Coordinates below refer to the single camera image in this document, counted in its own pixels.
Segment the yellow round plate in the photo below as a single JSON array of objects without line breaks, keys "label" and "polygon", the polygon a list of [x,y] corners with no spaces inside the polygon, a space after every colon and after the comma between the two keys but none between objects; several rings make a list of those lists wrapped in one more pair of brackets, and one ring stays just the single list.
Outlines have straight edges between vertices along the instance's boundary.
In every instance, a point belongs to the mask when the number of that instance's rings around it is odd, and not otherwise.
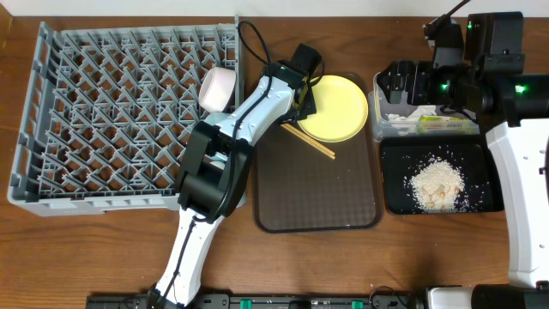
[{"label": "yellow round plate", "polygon": [[359,133],[368,117],[368,103],[362,89],[343,76],[324,76],[312,87],[317,111],[298,126],[322,142],[343,142]]}]

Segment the yellow orange snack wrapper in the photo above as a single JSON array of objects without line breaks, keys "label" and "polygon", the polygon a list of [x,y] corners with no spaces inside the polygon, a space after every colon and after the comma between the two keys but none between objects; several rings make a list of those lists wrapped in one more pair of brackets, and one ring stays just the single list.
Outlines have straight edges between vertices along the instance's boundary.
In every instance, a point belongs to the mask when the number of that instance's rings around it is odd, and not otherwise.
[{"label": "yellow orange snack wrapper", "polygon": [[419,134],[426,134],[443,130],[468,130],[473,124],[466,118],[422,115],[419,118],[417,131]]}]

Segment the pink white bowl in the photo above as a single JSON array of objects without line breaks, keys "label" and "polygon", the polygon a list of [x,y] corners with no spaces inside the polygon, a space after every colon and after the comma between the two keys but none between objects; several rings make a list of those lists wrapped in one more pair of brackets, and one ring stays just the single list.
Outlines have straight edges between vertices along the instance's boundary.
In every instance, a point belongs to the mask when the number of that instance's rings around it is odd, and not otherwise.
[{"label": "pink white bowl", "polygon": [[237,72],[213,67],[202,82],[198,103],[209,113],[223,112],[228,105],[237,82]]}]

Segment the small white cup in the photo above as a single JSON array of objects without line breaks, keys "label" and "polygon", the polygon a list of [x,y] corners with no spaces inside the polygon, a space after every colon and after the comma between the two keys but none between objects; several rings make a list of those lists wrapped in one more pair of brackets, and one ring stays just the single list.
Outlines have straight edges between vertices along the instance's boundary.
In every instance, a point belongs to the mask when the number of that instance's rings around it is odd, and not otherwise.
[{"label": "small white cup", "polygon": [[226,165],[223,161],[211,161],[210,164],[220,170],[224,170]]}]

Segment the rice food scraps pile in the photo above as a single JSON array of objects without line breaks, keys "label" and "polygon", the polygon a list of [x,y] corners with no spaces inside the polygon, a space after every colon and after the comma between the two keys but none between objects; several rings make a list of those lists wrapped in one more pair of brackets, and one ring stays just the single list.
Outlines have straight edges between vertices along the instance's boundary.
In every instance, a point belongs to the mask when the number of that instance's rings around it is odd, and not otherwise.
[{"label": "rice food scraps pile", "polygon": [[470,209],[463,171],[448,160],[432,155],[411,167],[403,187],[413,206],[423,213],[461,213]]}]

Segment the light blue bowl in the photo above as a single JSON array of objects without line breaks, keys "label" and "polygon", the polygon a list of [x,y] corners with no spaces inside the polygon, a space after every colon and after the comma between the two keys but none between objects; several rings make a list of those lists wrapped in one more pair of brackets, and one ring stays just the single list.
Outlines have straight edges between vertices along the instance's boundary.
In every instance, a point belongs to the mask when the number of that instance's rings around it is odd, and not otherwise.
[{"label": "light blue bowl", "polygon": [[230,113],[223,113],[223,112],[213,112],[210,113],[205,119],[204,122],[210,125],[216,125],[221,121],[224,121],[230,116]]}]

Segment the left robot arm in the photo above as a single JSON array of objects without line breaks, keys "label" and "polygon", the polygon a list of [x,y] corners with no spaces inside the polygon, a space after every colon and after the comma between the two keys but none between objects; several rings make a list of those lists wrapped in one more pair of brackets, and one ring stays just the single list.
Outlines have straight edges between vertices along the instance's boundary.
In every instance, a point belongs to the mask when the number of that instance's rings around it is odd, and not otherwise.
[{"label": "left robot arm", "polygon": [[151,308],[184,308],[196,297],[202,268],[221,222],[244,203],[255,145],[277,121],[315,111],[311,78],[319,62],[267,64],[252,94],[226,113],[237,73],[213,68],[199,92],[209,113],[191,132],[175,184],[179,226],[166,270],[148,292]]}]

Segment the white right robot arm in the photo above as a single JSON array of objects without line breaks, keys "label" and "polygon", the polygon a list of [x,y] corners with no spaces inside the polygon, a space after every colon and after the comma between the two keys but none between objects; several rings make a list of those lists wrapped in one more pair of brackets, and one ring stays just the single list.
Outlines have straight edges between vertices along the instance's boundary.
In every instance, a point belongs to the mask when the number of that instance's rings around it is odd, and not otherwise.
[{"label": "white right robot arm", "polygon": [[431,61],[400,60],[376,78],[392,104],[435,105],[472,116],[503,193],[510,239],[505,284],[428,288],[421,308],[548,305],[548,77],[524,70],[519,11],[444,14],[423,26]]}]

